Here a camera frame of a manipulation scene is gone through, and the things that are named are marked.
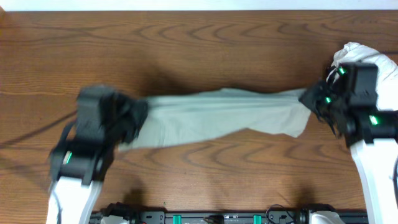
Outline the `khaki shorts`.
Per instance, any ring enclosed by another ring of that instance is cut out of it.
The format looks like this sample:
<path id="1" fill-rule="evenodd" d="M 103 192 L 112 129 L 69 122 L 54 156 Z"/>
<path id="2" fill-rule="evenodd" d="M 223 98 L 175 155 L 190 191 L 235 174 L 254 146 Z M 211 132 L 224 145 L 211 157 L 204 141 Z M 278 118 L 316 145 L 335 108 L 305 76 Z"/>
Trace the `khaki shorts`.
<path id="1" fill-rule="evenodd" d="M 223 88 L 191 95 L 152 96 L 149 114 L 137 139 L 120 151 L 179 146 L 252 129 L 266 134 L 300 136 L 310 110 L 299 102 L 303 89 L 256 93 Z"/>

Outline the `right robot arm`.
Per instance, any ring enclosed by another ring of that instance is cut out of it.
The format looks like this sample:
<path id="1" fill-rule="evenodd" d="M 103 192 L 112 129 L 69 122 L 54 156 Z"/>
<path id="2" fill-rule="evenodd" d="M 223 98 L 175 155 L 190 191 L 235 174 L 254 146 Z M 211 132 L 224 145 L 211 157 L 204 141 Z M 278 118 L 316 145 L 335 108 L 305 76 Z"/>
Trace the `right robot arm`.
<path id="1" fill-rule="evenodd" d="M 381 110 L 374 81 L 320 81 L 299 101 L 344 136 L 369 223 L 397 223 L 397 112 Z"/>

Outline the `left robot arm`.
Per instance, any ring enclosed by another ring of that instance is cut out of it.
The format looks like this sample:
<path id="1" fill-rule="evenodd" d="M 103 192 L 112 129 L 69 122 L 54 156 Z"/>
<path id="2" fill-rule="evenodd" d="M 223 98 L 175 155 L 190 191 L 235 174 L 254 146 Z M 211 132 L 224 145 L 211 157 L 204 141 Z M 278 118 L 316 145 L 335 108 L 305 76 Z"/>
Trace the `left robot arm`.
<path id="1" fill-rule="evenodd" d="M 88 223 L 114 148 L 137 138 L 149 105 L 116 92 L 84 93 L 77 98 L 77 119 L 65 126 L 50 153 L 47 223 Z"/>

